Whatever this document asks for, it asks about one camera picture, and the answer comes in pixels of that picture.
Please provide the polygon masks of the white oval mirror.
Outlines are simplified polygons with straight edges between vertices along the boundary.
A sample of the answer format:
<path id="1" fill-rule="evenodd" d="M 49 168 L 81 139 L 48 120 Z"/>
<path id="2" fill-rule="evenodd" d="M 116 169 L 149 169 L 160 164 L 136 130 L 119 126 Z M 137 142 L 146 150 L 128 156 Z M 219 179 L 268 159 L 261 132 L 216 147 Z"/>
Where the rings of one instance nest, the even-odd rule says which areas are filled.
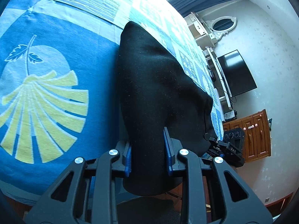
<path id="1" fill-rule="evenodd" d="M 235 29 L 237 25 L 237 18 L 232 16 L 218 17 L 214 20 L 205 21 L 210 31 L 213 33 L 217 41 L 224 35 Z"/>

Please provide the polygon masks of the black television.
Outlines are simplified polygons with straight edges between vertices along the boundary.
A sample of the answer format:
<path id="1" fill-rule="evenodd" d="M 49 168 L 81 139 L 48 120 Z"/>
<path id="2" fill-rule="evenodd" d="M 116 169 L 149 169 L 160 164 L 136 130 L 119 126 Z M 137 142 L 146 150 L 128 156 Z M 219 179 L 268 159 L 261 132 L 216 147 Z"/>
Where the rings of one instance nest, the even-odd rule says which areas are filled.
<path id="1" fill-rule="evenodd" d="M 238 50 L 220 56 L 217 60 L 232 97 L 257 88 L 256 82 Z"/>

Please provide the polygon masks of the wooden cabinet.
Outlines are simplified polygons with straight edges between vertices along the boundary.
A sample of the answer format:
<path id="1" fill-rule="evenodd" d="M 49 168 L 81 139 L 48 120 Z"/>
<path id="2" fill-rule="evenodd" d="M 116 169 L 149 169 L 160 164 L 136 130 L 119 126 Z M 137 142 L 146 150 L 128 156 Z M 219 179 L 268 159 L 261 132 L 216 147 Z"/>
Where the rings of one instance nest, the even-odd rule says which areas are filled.
<path id="1" fill-rule="evenodd" d="M 245 162 L 271 156 L 270 127 L 265 109 L 244 118 L 223 123 L 224 131 L 239 127 L 245 133 L 243 147 Z"/>

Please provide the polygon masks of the black pants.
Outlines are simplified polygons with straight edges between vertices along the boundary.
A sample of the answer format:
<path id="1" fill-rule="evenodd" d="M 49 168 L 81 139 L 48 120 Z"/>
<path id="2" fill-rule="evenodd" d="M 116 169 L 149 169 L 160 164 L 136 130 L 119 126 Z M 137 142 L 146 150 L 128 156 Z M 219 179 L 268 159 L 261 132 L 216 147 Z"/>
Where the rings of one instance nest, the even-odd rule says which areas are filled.
<path id="1" fill-rule="evenodd" d="M 168 192 L 181 179 L 167 172 L 164 130 L 202 156 L 210 147 L 209 138 L 216 135 L 213 99 L 134 22 L 128 22 L 121 34 L 118 74 L 120 106 L 132 146 L 132 170 L 123 186 L 139 196 Z"/>

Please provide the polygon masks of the white tv shelf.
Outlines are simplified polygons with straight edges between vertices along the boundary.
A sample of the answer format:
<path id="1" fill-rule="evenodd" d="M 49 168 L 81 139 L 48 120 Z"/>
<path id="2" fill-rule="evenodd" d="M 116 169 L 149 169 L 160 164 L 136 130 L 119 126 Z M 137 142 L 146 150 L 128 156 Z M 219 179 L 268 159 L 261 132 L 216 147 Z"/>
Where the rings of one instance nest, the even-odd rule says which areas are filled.
<path id="1" fill-rule="evenodd" d="M 209 62 L 212 61 L 212 65 L 210 65 L 211 68 L 214 68 L 216 71 L 216 75 L 218 77 L 218 81 L 220 83 L 220 89 L 224 93 L 222 97 L 219 98 L 221 103 L 226 103 L 229 110 L 233 110 L 233 105 L 231 101 L 231 91 L 229 89 L 229 86 L 227 84 L 226 78 L 224 75 L 222 75 L 222 68 L 219 64 L 219 61 L 216 57 L 216 54 L 213 50 L 213 48 L 206 46 L 204 50 L 204 55 L 206 56 L 206 61 Z"/>

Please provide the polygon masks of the black router box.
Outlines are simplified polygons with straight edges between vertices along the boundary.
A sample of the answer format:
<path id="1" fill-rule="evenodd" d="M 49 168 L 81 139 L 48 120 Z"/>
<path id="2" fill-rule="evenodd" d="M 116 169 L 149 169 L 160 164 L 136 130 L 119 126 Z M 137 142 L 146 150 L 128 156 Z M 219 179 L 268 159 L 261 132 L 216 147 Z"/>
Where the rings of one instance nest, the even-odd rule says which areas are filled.
<path id="1" fill-rule="evenodd" d="M 237 118 L 237 111 L 236 110 L 231 110 L 229 112 L 226 112 L 224 114 L 224 120 L 225 122 L 229 122 L 232 120 L 235 120 Z"/>

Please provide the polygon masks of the white dressing table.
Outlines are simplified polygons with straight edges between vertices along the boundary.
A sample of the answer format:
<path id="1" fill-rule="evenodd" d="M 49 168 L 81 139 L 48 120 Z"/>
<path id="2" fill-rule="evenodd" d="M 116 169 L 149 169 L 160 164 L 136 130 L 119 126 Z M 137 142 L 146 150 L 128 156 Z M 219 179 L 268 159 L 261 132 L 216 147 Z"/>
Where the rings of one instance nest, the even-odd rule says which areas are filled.
<path id="1" fill-rule="evenodd" d="M 202 50 L 205 50 L 206 47 L 213 48 L 215 46 L 217 39 L 203 19 L 198 18 L 193 12 L 188 14 L 184 19 L 187 22 L 196 44 Z"/>

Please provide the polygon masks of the blue patterned bed sheet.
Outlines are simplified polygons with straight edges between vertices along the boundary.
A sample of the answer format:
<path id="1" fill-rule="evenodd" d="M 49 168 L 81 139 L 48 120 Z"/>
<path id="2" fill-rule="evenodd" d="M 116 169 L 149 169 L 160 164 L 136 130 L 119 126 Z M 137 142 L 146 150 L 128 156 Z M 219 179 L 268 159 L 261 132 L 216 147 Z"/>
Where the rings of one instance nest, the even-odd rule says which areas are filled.
<path id="1" fill-rule="evenodd" d="M 159 41 L 213 98 L 206 60 L 166 0 L 10 0 L 1 15 L 1 191 L 33 206 L 76 157 L 117 142 L 116 55 L 133 21 Z"/>

